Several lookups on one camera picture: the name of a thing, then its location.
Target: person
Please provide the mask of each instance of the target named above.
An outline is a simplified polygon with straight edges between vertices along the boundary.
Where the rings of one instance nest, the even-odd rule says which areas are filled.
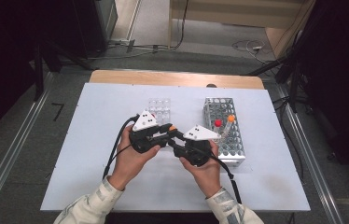
[[[117,151],[129,147],[129,133],[132,125],[124,129]],[[217,156],[218,147],[210,141],[212,152]],[[103,179],[102,184],[90,195],[84,195],[65,207],[57,216],[54,224],[69,223],[105,223],[106,215],[113,209],[126,185],[142,170],[146,162],[157,155],[160,146],[154,146],[148,152],[138,153],[132,147],[123,150],[116,158],[112,175]],[[201,167],[194,167],[185,158],[180,158],[206,196],[206,202],[215,217],[222,224],[246,223],[259,224],[262,220],[249,208],[237,203],[220,185],[219,164],[210,159]]]

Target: desk leg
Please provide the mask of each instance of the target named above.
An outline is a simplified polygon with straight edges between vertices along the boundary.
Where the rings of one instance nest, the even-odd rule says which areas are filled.
[[[172,10],[173,0],[169,1],[169,23],[168,23],[168,49],[171,48],[172,43]]]

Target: table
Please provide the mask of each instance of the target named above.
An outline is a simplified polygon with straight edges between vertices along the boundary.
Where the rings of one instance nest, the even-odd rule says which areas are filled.
[[[207,84],[218,88],[204,88]],[[202,124],[204,97],[222,94],[233,97],[240,119],[246,159],[231,171],[243,203],[257,211],[309,211],[271,100],[258,77],[143,71],[93,72],[81,93],[41,210],[62,210],[98,186],[120,126],[142,112],[149,97],[171,98],[171,122],[180,131],[187,131],[195,123]],[[221,183],[233,195],[224,172]],[[192,175],[165,147],[127,186],[115,211],[210,209]]]
[[[187,20],[265,27],[277,58],[284,56],[298,30],[303,29],[315,0],[189,0]],[[170,0],[168,46],[172,19],[183,19],[186,0]]]

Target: white table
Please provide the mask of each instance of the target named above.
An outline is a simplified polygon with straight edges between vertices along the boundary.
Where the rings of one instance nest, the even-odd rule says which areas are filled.
[[[185,132],[203,124],[205,97],[231,97],[246,159],[231,168],[244,204],[256,211],[309,211],[269,94],[265,90],[87,83],[81,93],[41,210],[63,210],[99,185],[122,123],[171,98],[171,122]],[[233,195],[226,173],[222,185]],[[148,162],[115,206],[119,212],[210,212],[190,173],[167,147]]]

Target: white sleeve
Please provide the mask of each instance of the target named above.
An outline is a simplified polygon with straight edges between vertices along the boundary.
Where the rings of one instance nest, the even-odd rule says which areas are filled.
[[[215,195],[206,199],[220,224],[260,224],[262,220],[252,210],[237,203],[232,196],[221,188]]]
[[[104,178],[99,188],[69,204],[55,219],[54,224],[105,223],[105,216],[113,209],[123,191],[115,189]]]

